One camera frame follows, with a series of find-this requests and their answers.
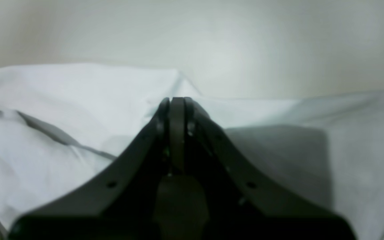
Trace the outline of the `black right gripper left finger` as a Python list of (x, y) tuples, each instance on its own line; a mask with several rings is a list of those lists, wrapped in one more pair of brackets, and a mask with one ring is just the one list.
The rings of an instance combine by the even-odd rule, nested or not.
[(21, 216), (8, 240), (160, 240), (152, 220), (159, 182), (169, 172), (164, 98), (129, 146), (101, 173), (70, 193)]

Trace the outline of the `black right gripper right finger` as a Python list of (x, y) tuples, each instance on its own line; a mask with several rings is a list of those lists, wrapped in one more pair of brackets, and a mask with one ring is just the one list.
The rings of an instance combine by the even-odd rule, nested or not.
[(178, 98), (178, 168), (203, 187), (206, 240), (355, 240), (348, 222), (254, 167), (200, 105)]

